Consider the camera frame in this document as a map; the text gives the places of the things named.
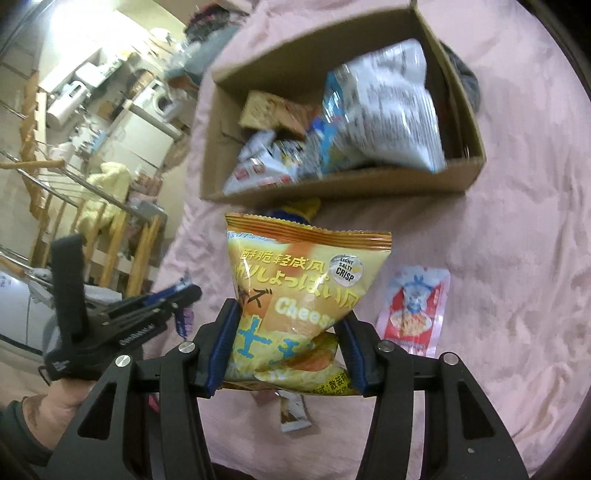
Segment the wall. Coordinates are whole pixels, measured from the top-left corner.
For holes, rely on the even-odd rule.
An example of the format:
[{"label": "wall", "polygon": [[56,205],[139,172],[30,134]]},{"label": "wall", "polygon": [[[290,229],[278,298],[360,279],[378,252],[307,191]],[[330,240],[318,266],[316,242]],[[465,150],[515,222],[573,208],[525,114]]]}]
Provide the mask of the wall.
[{"label": "wall", "polygon": [[119,11],[148,31],[156,27],[166,28],[175,40],[184,38],[184,24],[152,0],[128,0]]},{"label": "wall", "polygon": [[39,62],[43,80],[62,60],[81,63],[99,48],[97,37],[124,0],[57,0],[47,15]]}]

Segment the white cabinet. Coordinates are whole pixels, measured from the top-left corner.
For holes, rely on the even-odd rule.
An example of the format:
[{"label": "white cabinet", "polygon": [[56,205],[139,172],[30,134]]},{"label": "white cabinet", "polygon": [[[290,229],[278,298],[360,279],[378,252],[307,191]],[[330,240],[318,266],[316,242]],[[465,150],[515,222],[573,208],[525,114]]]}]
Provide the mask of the white cabinet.
[{"label": "white cabinet", "polygon": [[131,173],[141,167],[153,175],[162,166],[173,139],[130,111],[121,115],[124,117],[100,151],[103,160],[122,163]]}]

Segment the pink bedsheet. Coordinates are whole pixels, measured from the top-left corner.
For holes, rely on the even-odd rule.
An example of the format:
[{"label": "pink bedsheet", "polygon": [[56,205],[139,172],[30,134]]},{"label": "pink bedsheet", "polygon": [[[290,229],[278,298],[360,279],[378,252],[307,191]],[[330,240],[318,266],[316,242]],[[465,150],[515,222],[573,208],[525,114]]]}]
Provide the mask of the pink bedsheet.
[{"label": "pink bedsheet", "polygon": [[[213,70],[318,25],[390,5],[263,1]],[[363,319],[375,320],[396,265],[452,272],[438,352],[462,357],[533,472],[569,426],[591,379],[591,103],[559,47],[516,1],[421,0],[420,9],[480,80],[478,122],[488,164],[464,197],[325,203],[316,224],[392,231],[392,255],[356,309]],[[167,286],[189,269],[203,289],[196,326],[212,321],[233,296],[223,241],[230,208],[199,199],[211,97],[207,75],[184,218],[156,284]],[[170,326],[147,354],[179,341]],[[276,402],[257,406],[250,393],[224,390],[199,404],[212,460],[261,480],[354,478],[374,406],[363,398],[307,397],[314,427],[282,434]],[[415,416],[420,423],[419,404]],[[419,475],[422,431],[415,428],[409,478]]]}]

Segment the hand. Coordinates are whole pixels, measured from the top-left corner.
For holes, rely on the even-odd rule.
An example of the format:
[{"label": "hand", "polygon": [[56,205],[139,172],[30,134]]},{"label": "hand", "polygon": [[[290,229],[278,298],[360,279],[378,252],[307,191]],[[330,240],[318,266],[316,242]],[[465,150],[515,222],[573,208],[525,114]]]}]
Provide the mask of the hand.
[{"label": "hand", "polygon": [[57,446],[94,385],[86,380],[62,378],[51,383],[47,395],[23,400],[25,422],[39,443],[50,450]]}]

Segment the cheese snack bag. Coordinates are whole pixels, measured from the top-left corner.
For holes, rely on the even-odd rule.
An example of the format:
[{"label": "cheese snack bag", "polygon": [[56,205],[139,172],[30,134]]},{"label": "cheese snack bag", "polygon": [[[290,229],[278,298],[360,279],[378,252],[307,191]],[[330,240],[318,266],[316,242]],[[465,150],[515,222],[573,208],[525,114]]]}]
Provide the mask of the cheese snack bag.
[{"label": "cheese snack bag", "polygon": [[257,380],[283,390],[316,395],[359,395],[347,370],[335,362],[339,346],[334,333],[322,332],[313,347],[284,362],[277,369],[255,372]]},{"label": "cheese snack bag", "polygon": [[[255,389],[257,375],[286,365],[293,369],[296,357],[325,345],[313,339],[365,295],[390,253],[392,237],[237,213],[227,214],[226,222],[242,317],[225,380]],[[261,388],[274,384],[264,381]],[[310,392],[321,382],[313,383],[307,378],[306,385],[286,388]]]}]

